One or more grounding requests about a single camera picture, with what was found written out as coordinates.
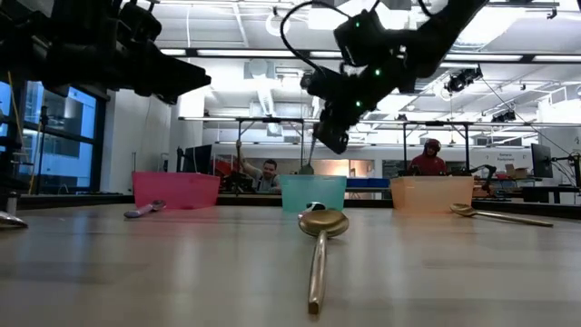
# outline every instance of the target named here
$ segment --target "black and white ball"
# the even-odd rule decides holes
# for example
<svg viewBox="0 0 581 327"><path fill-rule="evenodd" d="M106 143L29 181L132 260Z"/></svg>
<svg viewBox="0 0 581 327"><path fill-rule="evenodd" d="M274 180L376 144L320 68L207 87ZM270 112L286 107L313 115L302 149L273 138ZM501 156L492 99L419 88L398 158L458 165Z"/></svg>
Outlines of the black and white ball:
<svg viewBox="0 0 581 327"><path fill-rule="evenodd" d="M307 209L305 209L305 211L303 211L302 213L299 213L299 220L304 214L318 210L327 210L327 206L325 206L325 204L323 203L318 202L307 203Z"/></svg>

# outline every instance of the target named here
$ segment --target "person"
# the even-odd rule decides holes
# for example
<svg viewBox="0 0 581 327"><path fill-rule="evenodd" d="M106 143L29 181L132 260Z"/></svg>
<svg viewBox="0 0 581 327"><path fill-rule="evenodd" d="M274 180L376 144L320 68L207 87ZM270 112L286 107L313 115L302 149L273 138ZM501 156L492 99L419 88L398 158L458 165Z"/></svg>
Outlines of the person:
<svg viewBox="0 0 581 327"><path fill-rule="evenodd" d="M423 176L439 176L447 172L446 162L438 157L442 145L438 140L429 139L424 144L424 153L415 157L409 164L409 171L419 171Z"/></svg>
<svg viewBox="0 0 581 327"><path fill-rule="evenodd" d="M254 183L252 187L256 192L279 193L281 191L281 179L276 174L277 164L274 160L268 159L262 164L262 170L258 169L246 161L242 154L242 143L236 142L236 149L240 156L242 170L247 173Z"/></svg>

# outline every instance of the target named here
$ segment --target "wooden table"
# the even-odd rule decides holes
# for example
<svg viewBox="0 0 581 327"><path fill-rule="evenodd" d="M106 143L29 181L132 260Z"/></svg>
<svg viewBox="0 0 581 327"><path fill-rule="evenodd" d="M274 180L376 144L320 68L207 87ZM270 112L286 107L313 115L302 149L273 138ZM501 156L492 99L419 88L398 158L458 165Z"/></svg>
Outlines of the wooden table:
<svg viewBox="0 0 581 327"><path fill-rule="evenodd" d="M126 222L131 205L20 212L0 232L2 326L578 326L581 225L348 209L317 322L314 239L281 208Z"/></svg>

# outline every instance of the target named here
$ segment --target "computer monitor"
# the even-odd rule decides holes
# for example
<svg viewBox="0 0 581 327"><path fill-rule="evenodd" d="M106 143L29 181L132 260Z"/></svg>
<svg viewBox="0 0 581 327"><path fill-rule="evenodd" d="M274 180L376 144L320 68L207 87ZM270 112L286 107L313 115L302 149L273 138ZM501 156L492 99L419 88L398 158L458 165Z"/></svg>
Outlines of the computer monitor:
<svg viewBox="0 0 581 327"><path fill-rule="evenodd" d="M186 148L183 157L184 173L205 173L212 171L212 145Z"/></svg>
<svg viewBox="0 0 581 327"><path fill-rule="evenodd" d="M541 144L531 144L533 153L533 171L537 178L553 178L551 148Z"/></svg>

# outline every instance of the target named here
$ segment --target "person in red shirt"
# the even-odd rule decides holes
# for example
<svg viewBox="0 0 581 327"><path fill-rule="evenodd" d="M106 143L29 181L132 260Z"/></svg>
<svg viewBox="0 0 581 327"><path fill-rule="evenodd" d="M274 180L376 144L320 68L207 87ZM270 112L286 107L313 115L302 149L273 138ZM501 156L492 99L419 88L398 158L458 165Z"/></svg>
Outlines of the person in red shirt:
<svg viewBox="0 0 581 327"><path fill-rule="evenodd" d="M410 172L419 172L422 176L440 176L445 175L446 162L438 158L438 152L442 145L438 140L429 139L424 144L424 153L418 155L409 164Z"/></svg>

